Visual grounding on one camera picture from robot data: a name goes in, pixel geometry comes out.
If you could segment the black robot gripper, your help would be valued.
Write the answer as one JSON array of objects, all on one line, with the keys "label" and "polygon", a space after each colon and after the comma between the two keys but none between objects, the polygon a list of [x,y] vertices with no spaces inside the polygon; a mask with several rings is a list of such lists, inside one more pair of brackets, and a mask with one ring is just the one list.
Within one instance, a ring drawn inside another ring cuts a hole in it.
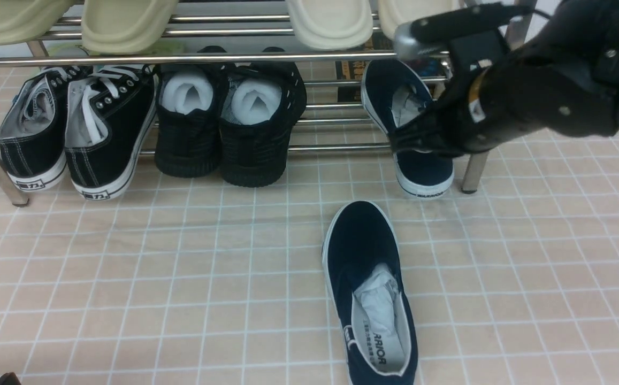
[{"label": "black robot gripper", "polygon": [[[449,158],[483,152],[549,128],[563,136],[612,136],[619,130],[616,92],[595,67],[619,1],[564,1],[529,41],[496,61],[453,111],[429,105],[388,134],[390,151]],[[401,24],[393,51],[413,60],[460,37],[497,31],[534,7],[483,3]]]}]

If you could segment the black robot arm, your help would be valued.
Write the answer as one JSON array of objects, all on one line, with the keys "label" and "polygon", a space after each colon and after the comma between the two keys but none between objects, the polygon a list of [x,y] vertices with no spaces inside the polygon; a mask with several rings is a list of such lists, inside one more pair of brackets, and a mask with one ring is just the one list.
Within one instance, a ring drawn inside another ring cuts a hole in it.
[{"label": "black robot arm", "polygon": [[453,77],[438,100],[388,134],[393,152],[483,153],[544,128],[569,138],[619,132],[619,1],[563,1],[511,49],[500,27],[533,7],[486,3],[400,25],[410,61],[448,51]]}]

